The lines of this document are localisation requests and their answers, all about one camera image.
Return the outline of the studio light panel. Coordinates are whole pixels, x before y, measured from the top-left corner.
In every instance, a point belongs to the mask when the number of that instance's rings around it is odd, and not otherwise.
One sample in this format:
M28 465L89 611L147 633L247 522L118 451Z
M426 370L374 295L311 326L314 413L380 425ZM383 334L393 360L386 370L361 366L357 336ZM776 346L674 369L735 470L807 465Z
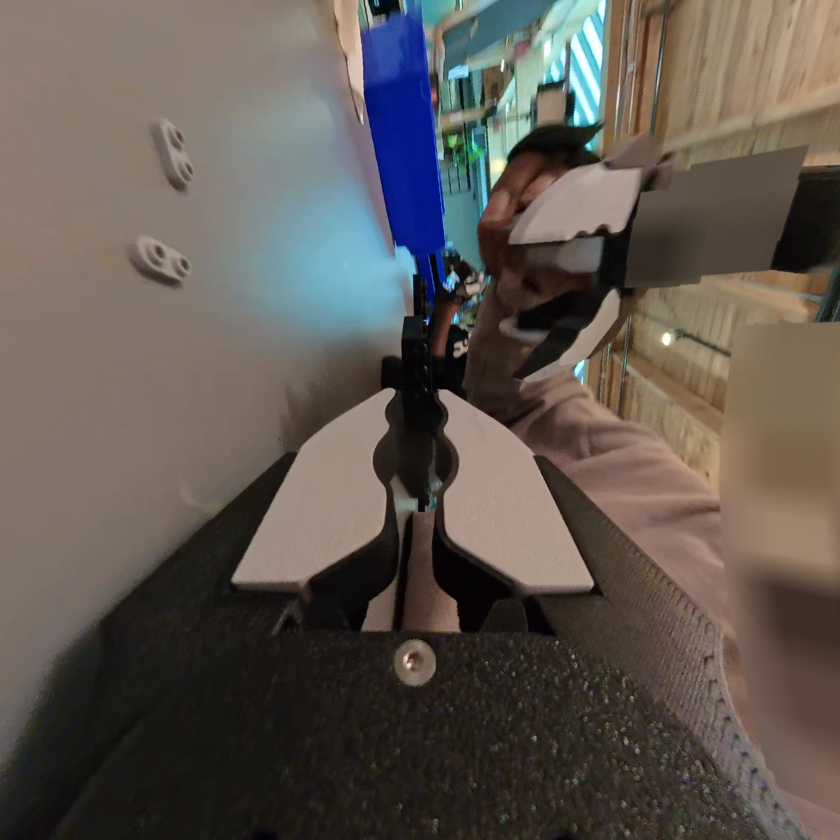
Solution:
M541 83L532 102L532 127L572 125L574 108L575 94L565 81Z

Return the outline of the grey slanted board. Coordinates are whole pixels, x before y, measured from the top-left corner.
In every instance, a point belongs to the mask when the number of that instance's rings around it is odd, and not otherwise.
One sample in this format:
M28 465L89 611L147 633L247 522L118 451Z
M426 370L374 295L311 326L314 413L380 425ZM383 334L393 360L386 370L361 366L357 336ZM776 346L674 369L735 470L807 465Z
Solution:
M435 29L444 74L544 16L554 1L478 1L445 17Z

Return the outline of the person's right forearm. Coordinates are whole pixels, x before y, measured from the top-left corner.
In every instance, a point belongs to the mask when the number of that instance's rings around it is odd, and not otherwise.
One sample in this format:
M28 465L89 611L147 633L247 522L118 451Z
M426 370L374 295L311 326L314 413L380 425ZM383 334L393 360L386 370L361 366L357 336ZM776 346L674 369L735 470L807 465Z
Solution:
M509 315L487 291L469 342L467 400L567 475L734 638L719 496L646 428L599 404L570 368L516 380L527 348L500 332Z

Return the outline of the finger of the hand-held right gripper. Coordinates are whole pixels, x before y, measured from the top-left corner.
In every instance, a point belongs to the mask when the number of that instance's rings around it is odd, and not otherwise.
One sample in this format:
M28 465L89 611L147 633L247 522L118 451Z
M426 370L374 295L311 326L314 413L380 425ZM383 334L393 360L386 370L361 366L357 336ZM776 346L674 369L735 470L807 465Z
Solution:
M530 353L515 371L523 382L540 382L556 373L573 370L593 356L614 326L622 322L622 292L578 291L562 295L526 315L552 315L547 332L516 329L521 339L536 339Z
M603 236L629 244L648 169L588 164L566 172L512 224L508 243L550 245Z

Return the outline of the blue plastic bin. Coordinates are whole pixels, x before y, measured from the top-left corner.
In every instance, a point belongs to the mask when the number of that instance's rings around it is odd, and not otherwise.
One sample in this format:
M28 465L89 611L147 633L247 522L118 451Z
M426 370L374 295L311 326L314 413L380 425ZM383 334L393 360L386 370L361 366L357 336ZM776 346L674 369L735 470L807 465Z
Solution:
M445 205L424 22L417 6L361 36L364 104L392 238L414 257L445 246Z

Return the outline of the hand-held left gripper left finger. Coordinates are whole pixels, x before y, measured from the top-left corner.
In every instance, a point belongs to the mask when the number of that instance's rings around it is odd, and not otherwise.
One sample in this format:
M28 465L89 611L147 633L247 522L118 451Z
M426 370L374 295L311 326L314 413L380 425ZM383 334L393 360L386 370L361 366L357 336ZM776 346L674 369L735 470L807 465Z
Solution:
M292 460L232 576L246 592L302 594L317 577L378 538L390 480L375 470L375 450L390 430L396 391L385 388L321 428Z

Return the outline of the light grey two-hole link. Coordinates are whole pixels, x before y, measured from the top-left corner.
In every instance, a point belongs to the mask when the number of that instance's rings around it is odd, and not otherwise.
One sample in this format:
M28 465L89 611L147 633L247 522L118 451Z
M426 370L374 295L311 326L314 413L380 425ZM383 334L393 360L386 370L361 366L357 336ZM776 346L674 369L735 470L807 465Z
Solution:
M167 286L181 285L193 270L189 258L148 235L135 238L129 247L129 257L142 276Z
M167 181L176 191L186 192L194 181L195 169L183 131L170 120L160 119L153 126L153 135Z

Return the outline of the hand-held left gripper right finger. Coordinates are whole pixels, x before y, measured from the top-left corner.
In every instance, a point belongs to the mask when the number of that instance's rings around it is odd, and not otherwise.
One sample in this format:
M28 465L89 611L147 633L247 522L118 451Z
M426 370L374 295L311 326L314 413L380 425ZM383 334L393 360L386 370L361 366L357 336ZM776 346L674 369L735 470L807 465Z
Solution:
M456 394L437 393L454 471L443 491L443 536L516 595L595 587L531 449Z

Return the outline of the person's right hand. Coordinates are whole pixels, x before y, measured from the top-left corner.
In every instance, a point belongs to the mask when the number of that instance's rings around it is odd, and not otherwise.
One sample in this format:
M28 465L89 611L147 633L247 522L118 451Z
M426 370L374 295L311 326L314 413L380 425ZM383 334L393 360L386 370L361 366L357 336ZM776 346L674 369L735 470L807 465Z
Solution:
M584 127L543 125L509 153L477 229L479 253L490 275L485 299L495 297L503 312L530 310L590 286L590 274L530 262L520 247L510 245L509 237L514 217L552 184L573 168L600 160L585 147L601 127L599 123Z

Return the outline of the black brick plate assembly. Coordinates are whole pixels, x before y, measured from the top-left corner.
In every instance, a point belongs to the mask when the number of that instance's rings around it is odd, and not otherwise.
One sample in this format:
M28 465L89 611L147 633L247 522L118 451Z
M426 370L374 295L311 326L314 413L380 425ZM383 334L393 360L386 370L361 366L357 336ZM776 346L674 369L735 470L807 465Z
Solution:
M420 512L433 510L443 485L437 471L438 434L444 410L434 389L429 341L430 306L425 279L412 280L413 307L403 320L401 350L381 363L381 387L395 396L388 415L395 430L396 474Z

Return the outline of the grey desk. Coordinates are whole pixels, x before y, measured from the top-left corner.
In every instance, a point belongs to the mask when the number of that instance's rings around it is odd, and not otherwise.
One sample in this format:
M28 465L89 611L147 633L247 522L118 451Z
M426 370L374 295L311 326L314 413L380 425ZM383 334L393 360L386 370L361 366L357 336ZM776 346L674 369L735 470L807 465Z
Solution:
M2 763L55 663L373 393L409 267L331 2L2 2ZM167 181L153 126L195 169ZM179 286L139 235L192 261Z

